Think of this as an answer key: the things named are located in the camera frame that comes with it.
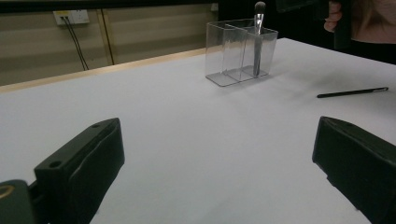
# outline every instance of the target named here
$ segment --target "white table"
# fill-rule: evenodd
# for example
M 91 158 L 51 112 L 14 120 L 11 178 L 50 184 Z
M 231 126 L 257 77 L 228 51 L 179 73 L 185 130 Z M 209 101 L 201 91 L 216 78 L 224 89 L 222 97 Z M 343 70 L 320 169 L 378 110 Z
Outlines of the white table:
M 389 91 L 316 98 L 332 91 Z M 396 144 L 396 66 L 289 39 L 271 75 L 226 88 L 205 55 L 0 94 L 0 181 L 120 118 L 126 163 L 92 223 L 364 224 L 311 161 L 320 116 Z

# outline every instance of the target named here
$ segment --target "eyeliner pencil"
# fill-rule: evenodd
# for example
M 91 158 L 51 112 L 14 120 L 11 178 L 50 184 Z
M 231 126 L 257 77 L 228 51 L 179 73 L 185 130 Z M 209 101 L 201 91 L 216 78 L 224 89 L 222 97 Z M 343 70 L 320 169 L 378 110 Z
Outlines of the eyeliner pencil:
M 381 87 L 381 88 L 359 90 L 359 91 L 339 91 L 339 92 L 319 94 L 317 97 L 318 98 L 327 98 L 327 97 L 343 96 L 343 95 L 355 95 L 355 94 L 371 93 L 371 92 L 378 92 L 378 91 L 387 91 L 388 89 L 389 89 L 388 87 Z

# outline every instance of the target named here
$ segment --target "clear plastic organizer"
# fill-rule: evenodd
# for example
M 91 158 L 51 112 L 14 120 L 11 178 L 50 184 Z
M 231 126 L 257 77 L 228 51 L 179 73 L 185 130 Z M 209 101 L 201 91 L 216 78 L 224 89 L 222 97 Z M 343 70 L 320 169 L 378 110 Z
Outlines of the clear plastic organizer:
M 224 87 L 268 75 L 276 39 L 274 30 L 256 34 L 253 19 L 208 23 L 205 76 Z

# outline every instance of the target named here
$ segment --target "beige wall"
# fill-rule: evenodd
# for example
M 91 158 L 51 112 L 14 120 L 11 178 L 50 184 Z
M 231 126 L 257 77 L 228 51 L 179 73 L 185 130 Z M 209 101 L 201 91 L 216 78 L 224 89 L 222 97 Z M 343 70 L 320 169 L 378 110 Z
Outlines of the beige wall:
M 90 23 L 74 29 L 90 69 L 205 46 L 210 5 L 88 10 Z M 0 85 L 82 71 L 75 44 L 52 12 L 0 15 Z

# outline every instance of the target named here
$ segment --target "power cord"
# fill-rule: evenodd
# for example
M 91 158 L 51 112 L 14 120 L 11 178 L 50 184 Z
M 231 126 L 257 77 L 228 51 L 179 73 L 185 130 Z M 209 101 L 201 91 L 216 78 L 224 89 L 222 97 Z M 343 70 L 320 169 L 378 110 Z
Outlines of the power cord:
M 90 70 L 90 68 L 87 65 L 87 62 L 85 62 L 84 56 L 82 55 L 81 47 L 79 46 L 77 36 L 76 36 L 76 34 L 75 34 L 74 30 L 73 30 L 73 26 L 70 23 L 69 18 L 68 17 L 61 17 L 61 19 L 62 19 L 62 21 L 64 21 L 64 24 L 66 24 L 67 30 L 69 30 L 69 33 L 70 33 L 70 35 L 73 38 L 73 41 L 75 43 L 75 46 L 76 46 L 76 49 L 77 49 L 77 52 L 78 52 L 79 60 L 81 61 L 81 64 L 82 64 L 82 68 L 84 69 L 84 71 Z

